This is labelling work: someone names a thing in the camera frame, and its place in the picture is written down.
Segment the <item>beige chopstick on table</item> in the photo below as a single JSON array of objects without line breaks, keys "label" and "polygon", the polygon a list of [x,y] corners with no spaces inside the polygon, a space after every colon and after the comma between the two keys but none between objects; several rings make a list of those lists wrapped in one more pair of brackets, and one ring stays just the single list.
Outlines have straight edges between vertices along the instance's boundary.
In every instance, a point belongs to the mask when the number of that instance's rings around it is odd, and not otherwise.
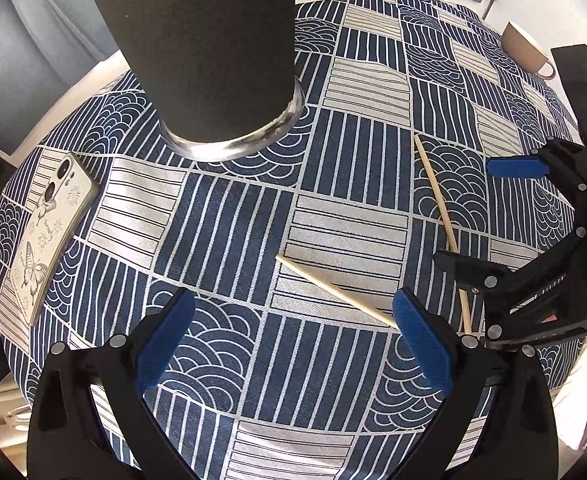
[{"label": "beige chopstick on table", "polygon": [[[423,169],[426,171],[427,178],[431,186],[431,191],[433,197],[435,198],[435,203],[437,203],[440,218],[444,226],[447,244],[449,244],[451,252],[458,252],[458,244],[453,230],[453,224],[449,215],[449,211],[446,208],[444,196],[442,194],[437,175],[435,174],[435,170],[433,170],[428,154],[423,147],[423,142],[421,142],[420,137],[417,136],[417,134],[413,135],[413,141],[419,158],[423,163]],[[463,320],[464,333],[466,335],[471,335],[473,330],[468,292],[460,288],[458,289],[458,296],[459,302],[461,303],[461,319]]]},{"label": "beige chopstick on table", "polygon": [[346,292],[330,281],[324,280],[317,273],[312,272],[305,266],[300,266],[298,263],[286,258],[283,255],[277,255],[275,259],[280,262],[285,268],[289,269],[294,274],[297,274],[300,278],[305,278],[310,283],[313,283],[322,290],[325,290],[327,294],[345,302],[351,304],[352,307],[359,311],[366,313],[380,323],[386,324],[386,326],[397,328],[394,318],[386,312],[383,312],[377,308],[368,306],[362,299],[357,298],[353,294]]}]

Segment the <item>beige ceramic mug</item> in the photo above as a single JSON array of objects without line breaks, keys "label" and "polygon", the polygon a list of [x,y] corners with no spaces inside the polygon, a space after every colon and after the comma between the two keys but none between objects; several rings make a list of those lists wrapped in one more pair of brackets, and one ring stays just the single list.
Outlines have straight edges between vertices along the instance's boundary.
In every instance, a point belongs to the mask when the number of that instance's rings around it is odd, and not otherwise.
[{"label": "beige ceramic mug", "polygon": [[502,32],[501,44],[504,52],[525,72],[552,80],[556,69],[542,47],[524,29],[508,22]]}]

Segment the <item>blue patterned tablecloth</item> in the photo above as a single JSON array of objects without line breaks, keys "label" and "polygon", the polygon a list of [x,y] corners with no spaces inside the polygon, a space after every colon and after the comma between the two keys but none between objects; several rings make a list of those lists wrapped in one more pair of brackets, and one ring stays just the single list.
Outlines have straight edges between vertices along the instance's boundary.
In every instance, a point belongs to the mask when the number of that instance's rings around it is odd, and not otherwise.
[{"label": "blue patterned tablecloth", "polygon": [[[382,479],[441,403],[397,330],[284,268],[389,310],[408,286],[461,322],[446,245],[415,148],[423,142],[461,251],[512,268],[567,234],[573,213],[546,180],[490,177],[577,123],[499,34],[439,0],[321,0],[295,17],[299,122],[263,151],[193,162],[171,150],[142,85],[125,74],[59,122],[0,196],[0,333],[33,399],[50,347],[130,333],[179,287],[197,311],[144,398],[205,479]],[[10,270],[55,164],[73,154],[98,185],[34,325]]]}]

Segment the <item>phone with butterfly case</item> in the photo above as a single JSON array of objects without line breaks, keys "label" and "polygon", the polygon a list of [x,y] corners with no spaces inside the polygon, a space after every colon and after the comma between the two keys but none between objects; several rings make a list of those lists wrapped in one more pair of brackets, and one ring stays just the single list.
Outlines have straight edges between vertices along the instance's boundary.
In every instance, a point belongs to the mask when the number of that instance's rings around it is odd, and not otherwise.
[{"label": "phone with butterfly case", "polygon": [[25,322],[34,325],[66,245],[97,196],[98,185],[71,153],[55,164],[36,200],[10,270],[16,302]]}]

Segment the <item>black utensil holder cup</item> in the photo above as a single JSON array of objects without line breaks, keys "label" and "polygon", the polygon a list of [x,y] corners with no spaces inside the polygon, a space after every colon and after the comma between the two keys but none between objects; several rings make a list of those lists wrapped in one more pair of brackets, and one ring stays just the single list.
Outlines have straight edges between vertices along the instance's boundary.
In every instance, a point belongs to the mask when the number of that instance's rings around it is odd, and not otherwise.
[{"label": "black utensil holder cup", "polygon": [[300,118],[295,0],[95,3],[180,156],[251,155]]}]

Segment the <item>grey fabric backdrop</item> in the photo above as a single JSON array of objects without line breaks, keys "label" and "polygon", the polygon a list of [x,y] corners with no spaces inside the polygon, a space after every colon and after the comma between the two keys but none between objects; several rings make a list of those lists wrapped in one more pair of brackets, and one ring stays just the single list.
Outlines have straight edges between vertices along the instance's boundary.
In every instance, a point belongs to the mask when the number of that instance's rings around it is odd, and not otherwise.
[{"label": "grey fabric backdrop", "polygon": [[0,0],[0,150],[116,51],[94,0]]}]

